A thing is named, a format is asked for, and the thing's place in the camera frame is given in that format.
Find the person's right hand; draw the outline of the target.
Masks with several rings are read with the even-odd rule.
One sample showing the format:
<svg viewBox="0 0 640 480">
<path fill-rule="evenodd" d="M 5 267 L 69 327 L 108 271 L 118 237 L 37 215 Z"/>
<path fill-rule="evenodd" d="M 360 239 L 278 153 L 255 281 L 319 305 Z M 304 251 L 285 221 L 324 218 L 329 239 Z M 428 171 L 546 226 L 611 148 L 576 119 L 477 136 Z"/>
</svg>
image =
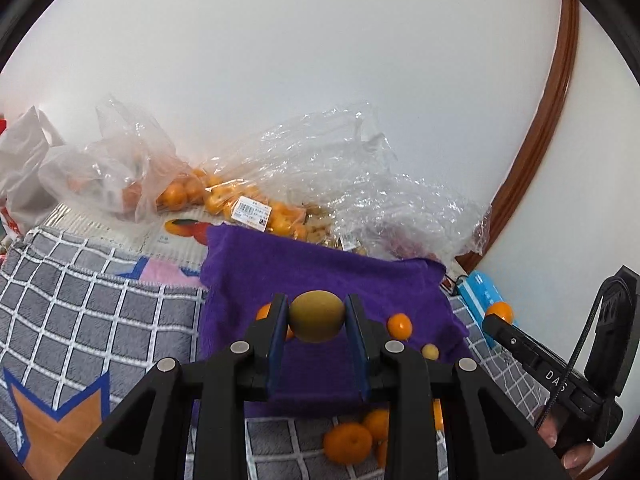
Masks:
<svg viewBox="0 0 640 480">
<path fill-rule="evenodd" d="M 548 444 L 549 448 L 555 447 L 556 442 L 558 442 L 559 429 L 558 424 L 551 415 L 544 419 L 538 429 L 538 434 Z M 589 464 L 595 450 L 591 442 L 575 445 L 574 448 L 570 448 L 562 456 L 561 463 L 567 473 L 572 478 L 576 478 L 584 470 L 585 466 Z"/>
</svg>

